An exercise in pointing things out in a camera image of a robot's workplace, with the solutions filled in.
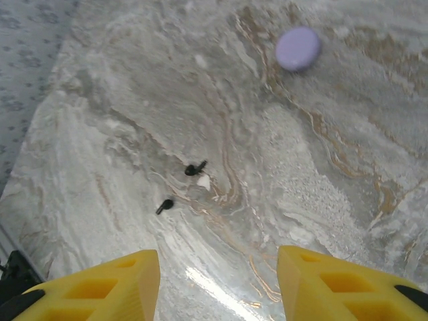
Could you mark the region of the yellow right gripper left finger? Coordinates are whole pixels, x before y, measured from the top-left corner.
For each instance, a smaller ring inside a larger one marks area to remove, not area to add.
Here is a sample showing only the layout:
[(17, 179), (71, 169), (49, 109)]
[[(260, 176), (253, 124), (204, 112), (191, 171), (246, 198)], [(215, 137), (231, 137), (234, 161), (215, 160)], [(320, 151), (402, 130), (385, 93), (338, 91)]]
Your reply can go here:
[(160, 267), (142, 250), (38, 284), (1, 305), (2, 320), (153, 320)]

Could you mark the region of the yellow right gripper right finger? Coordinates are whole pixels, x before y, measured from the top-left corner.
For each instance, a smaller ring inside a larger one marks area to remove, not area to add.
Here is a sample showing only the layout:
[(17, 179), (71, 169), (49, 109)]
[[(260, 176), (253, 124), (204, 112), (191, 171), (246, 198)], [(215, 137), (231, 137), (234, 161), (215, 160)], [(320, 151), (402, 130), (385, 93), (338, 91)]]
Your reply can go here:
[(277, 277), (287, 320), (427, 319), (410, 281), (301, 247), (279, 247)]

